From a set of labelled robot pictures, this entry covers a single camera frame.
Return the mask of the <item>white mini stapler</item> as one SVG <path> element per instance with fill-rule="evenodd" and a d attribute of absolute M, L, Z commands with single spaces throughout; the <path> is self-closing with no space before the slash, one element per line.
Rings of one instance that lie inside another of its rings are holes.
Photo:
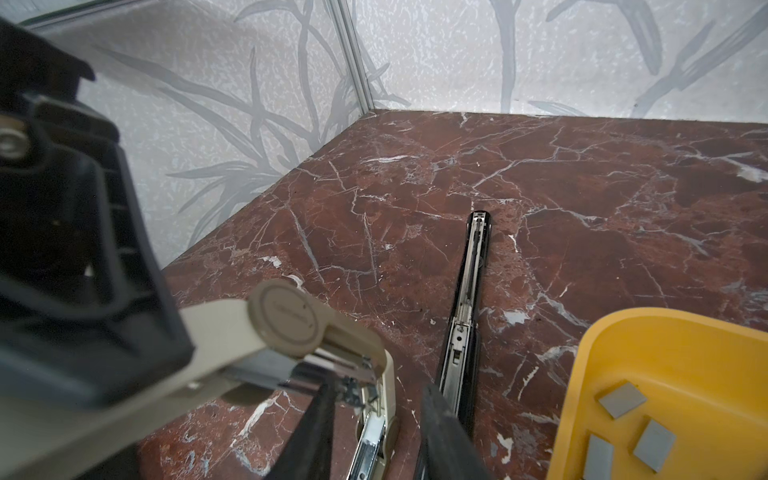
<path fill-rule="evenodd" d="M 245 300 L 184 308 L 190 363 L 103 410 L 1 402 L 1 475 L 72 479 L 215 398 L 258 404 L 275 390 L 315 396 L 324 384 L 359 415 L 353 479 L 381 479 L 397 438 L 394 362 L 372 330 L 283 280 Z"/>

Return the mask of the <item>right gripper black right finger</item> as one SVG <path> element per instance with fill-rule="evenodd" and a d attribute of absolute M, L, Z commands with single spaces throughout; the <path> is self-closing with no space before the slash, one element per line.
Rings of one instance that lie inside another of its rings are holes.
<path fill-rule="evenodd" d="M 421 401 L 421 448 L 414 479 L 491 479 L 492 475 L 435 385 Z"/>

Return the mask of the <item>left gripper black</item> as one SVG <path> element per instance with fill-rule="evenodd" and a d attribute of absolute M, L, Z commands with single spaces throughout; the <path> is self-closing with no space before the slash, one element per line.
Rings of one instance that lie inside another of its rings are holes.
<path fill-rule="evenodd" d="M 81 103 L 90 65 L 1 24 L 1 393 L 102 408 L 194 346 L 143 224 L 117 126 Z"/>

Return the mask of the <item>black stapler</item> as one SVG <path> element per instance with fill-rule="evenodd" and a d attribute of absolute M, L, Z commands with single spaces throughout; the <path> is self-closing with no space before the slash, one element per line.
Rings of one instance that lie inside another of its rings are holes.
<path fill-rule="evenodd" d="M 468 435 L 473 434 L 481 337 L 478 305 L 487 265 L 492 220 L 477 210 L 467 221 L 467 237 L 436 384 Z"/>

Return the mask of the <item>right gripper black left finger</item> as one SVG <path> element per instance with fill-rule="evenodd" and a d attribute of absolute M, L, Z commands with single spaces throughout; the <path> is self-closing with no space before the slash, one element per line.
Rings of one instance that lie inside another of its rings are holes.
<path fill-rule="evenodd" d="M 324 384 L 264 480 L 328 480 L 331 475 L 335 390 Z"/>

